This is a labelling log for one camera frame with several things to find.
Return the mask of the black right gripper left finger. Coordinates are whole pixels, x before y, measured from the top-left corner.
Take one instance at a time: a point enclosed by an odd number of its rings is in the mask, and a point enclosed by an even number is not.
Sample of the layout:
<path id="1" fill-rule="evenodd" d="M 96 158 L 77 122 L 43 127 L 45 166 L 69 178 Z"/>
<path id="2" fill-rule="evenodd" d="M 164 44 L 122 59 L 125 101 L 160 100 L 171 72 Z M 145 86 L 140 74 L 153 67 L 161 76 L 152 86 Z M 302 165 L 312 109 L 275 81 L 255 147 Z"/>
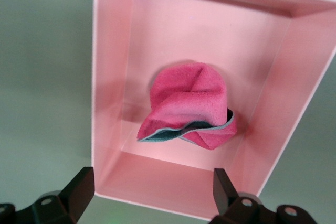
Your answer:
<path id="1" fill-rule="evenodd" d="M 30 206 L 16 210 L 1 204 L 1 223 L 77 223 L 95 194 L 93 167 L 84 167 L 55 195 L 40 197 Z"/>

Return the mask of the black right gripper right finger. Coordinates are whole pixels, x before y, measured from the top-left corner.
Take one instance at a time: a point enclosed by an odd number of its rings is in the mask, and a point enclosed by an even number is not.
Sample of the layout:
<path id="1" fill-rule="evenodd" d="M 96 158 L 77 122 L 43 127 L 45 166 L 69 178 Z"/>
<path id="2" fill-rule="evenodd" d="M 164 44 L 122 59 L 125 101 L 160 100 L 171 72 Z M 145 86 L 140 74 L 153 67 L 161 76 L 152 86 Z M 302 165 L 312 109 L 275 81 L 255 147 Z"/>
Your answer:
<path id="1" fill-rule="evenodd" d="M 213 197 L 218 215 L 210 223 L 316 223 L 298 206 L 280 205 L 271 211 L 257 196 L 239 194 L 223 168 L 214 169 Z"/>

